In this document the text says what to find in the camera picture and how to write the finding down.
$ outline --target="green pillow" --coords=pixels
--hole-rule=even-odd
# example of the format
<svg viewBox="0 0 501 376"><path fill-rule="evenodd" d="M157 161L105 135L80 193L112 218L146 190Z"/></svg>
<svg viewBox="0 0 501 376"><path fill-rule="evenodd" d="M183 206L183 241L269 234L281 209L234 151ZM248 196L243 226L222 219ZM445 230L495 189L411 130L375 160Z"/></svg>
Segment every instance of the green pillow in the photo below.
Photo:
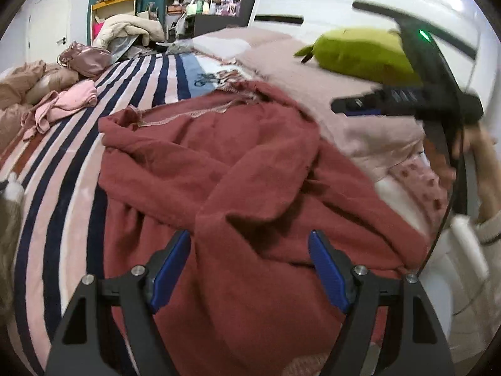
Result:
<svg viewBox="0 0 501 376"><path fill-rule="evenodd" d="M294 56L304 56L302 63L314 56L320 67L328 71L384 85L421 85L396 31L372 28L328 31Z"/></svg>

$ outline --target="drawstring bag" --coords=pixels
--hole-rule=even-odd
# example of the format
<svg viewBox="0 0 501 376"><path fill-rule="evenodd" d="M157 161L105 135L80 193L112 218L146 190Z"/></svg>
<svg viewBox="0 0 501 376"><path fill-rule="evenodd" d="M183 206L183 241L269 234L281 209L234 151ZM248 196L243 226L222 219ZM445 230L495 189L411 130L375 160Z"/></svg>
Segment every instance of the drawstring bag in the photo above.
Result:
<svg viewBox="0 0 501 376"><path fill-rule="evenodd" d="M111 52L74 41L59 55L58 64L93 79L111 65Z"/></svg>

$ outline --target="metal screw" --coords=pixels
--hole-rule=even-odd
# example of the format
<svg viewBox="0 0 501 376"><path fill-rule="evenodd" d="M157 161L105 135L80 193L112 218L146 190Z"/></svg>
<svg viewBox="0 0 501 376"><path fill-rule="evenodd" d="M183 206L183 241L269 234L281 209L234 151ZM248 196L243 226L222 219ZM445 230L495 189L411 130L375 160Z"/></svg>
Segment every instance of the metal screw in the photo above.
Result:
<svg viewBox="0 0 501 376"><path fill-rule="evenodd" d="M367 270L367 267L365 266L355 266L353 270L355 270L355 273L357 273L359 276L365 276L369 272L369 270Z"/></svg>
<svg viewBox="0 0 501 376"><path fill-rule="evenodd" d="M145 271L146 268L144 266L134 266L130 272L133 276L142 276Z"/></svg>
<svg viewBox="0 0 501 376"><path fill-rule="evenodd" d="M92 274L86 274L82 277L82 283L86 286L91 285L94 282L94 276Z"/></svg>
<svg viewBox="0 0 501 376"><path fill-rule="evenodd" d="M407 278L407 281L411 284L417 283L417 275L415 275L415 274L407 274L406 278Z"/></svg>

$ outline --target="white comforter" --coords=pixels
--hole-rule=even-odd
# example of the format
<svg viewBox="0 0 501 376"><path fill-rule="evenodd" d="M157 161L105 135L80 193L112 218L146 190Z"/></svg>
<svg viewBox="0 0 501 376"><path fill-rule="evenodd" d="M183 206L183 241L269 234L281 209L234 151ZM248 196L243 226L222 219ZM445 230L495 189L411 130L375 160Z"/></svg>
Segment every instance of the white comforter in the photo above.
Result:
<svg viewBox="0 0 501 376"><path fill-rule="evenodd" d="M147 46L150 41L165 41L165 34L159 21L147 20L130 14L119 14L104 22L92 46L106 50L111 40L127 35L142 35L144 46Z"/></svg>

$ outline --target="striped blanket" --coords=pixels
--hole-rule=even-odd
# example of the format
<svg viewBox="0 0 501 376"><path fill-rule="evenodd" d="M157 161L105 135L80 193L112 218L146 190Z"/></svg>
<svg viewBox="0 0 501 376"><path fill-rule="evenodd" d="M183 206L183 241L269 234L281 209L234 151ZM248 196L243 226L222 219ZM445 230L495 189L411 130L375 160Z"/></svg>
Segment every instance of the striped blanket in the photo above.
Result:
<svg viewBox="0 0 501 376"><path fill-rule="evenodd" d="M14 351L42 375L51 339L81 277L103 272L107 207L97 186L104 147L98 120L128 105L145 110L215 89L207 74L238 69L208 57L148 56L112 66L97 81L98 104L56 124L30 143L13 143L0 178L19 174L26 189L14 264Z"/></svg>

